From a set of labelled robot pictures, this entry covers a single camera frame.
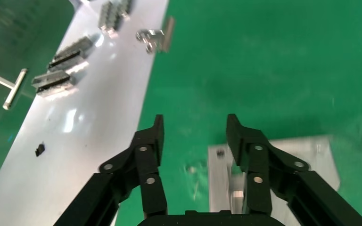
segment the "green surface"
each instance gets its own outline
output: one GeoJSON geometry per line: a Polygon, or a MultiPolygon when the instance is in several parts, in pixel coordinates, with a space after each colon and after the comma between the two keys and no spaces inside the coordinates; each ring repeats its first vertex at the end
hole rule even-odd
{"type": "MultiPolygon", "coordinates": [[[[229,113],[268,138],[331,134],[339,193],[362,214],[362,1],[171,0],[140,120],[165,116],[160,168],[170,214],[208,211],[207,147],[229,113]],[[196,166],[196,173],[188,173],[196,166]]],[[[119,226],[143,219],[140,191],[119,226]]]]}
{"type": "Polygon", "coordinates": [[[0,85],[0,167],[20,129],[35,96],[33,77],[46,72],[74,14],[65,0],[0,0],[0,76],[15,82],[28,68],[12,107],[2,108],[10,90],[0,85]]]}

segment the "metal pin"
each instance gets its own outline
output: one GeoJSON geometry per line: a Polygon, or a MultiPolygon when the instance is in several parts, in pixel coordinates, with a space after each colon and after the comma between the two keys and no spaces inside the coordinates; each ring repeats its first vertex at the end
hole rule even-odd
{"type": "Polygon", "coordinates": [[[263,179],[261,177],[254,177],[253,180],[258,184],[263,183],[263,179]]]}
{"type": "Polygon", "coordinates": [[[106,164],[103,168],[105,170],[109,170],[109,169],[113,168],[113,165],[112,164],[106,164]]]}
{"type": "Polygon", "coordinates": [[[296,162],[295,162],[295,166],[297,166],[297,167],[303,167],[304,164],[301,163],[301,162],[299,162],[299,161],[296,161],[296,162]]]}
{"type": "Polygon", "coordinates": [[[146,180],[146,183],[148,184],[148,185],[151,185],[151,184],[153,184],[155,182],[155,179],[154,178],[148,178],[147,180],[146,180]]]}

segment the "gray metal piece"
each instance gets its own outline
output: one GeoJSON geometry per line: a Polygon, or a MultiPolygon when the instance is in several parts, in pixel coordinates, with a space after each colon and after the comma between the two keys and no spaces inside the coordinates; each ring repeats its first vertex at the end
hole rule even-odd
{"type": "MultiPolygon", "coordinates": [[[[308,162],[311,166],[311,170],[315,170],[333,189],[339,189],[340,179],[332,158],[328,136],[273,140],[270,141],[270,143],[273,146],[308,162]]],[[[245,176],[244,173],[234,172],[233,163],[234,158],[227,145],[209,147],[210,212],[231,210],[234,214],[242,213],[245,176]],[[219,150],[224,153],[221,157],[218,156],[219,150]]],[[[288,226],[300,225],[287,207],[286,201],[278,198],[272,191],[271,201],[271,216],[273,218],[288,226]]]]}
{"type": "Polygon", "coordinates": [[[56,53],[53,58],[55,60],[58,60],[78,50],[86,52],[89,48],[92,47],[92,45],[93,43],[91,39],[88,36],[84,36],[79,40],[75,41],[74,43],[72,43],[70,46],[67,46],[63,50],[56,53]]]}
{"type": "Polygon", "coordinates": [[[37,88],[37,95],[41,97],[57,95],[71,89],[74,84],[75,79],[62,70],[37,76],[31,82],[37,88]]]}
{"type": "Polygon", "coordinates": [[[120,23],[120,8],[119,3],[108,1],[102,5],[100,10],[98,27],[101,31],[108,34],[113,34],[120,23]]]}
{"type": "Polygon", "coordinates": [[[163,30],[141,29],[135,34],[135,37],[138,41],[147,44],[146,52],[149,54],[155,52],[168,52],[170,49],[174,26],[175,19],[171,16],[167,19],[163,30]]]}
{"type": "Polygon", "coordinates": [[[59,70],[67,70],[74,66],[85,62],[85,53],[82,50],[69,52],[61,58],[55,59],[48,65],[48,71],[55,72],[59,70]]]}
{"type": "Polygon", "coordinates": [[[148,184],[148,185],[151,185],[151,184],[153,184],[155,182],[155,179],[154,178],[148,178],[147,180],[146,180],[146,183],[148,184]]]}
{"type": "Polygon", "coordinates": [[[10,91],[8,97],[6,98],[5,102],[3,103],[3,106],[2,106],[3,109],[9,110],[9,108],[11,107],[12,101],[13,101],[13,99],[15,98],[15,95],[16,95],[16,93],[17,93],[17,90],[18,90],[18,88],[20,87],[21,82],[23,81],[23,78],[24,78],[24,76],[25,76],[26,73],[27,73],[27,69],[26,69],[26,68],[21,69],[20,74],[19,74],[19,76],[18,76],[17,79],[16,79],[15,86],[12,88],[12,90],[10,91]]]}
{"type": "Polygon", "coordinates": [[[39,75],[34,77],[34,79],[31,81],[31,85],[35,88],[40,88],[43,86],[47,86],[49,84],[55,83],[59,80],[69,78],[70,75],[68,75],[64,71],[55,71],[55,72],[49,72],[43,75],[39,75]]]}

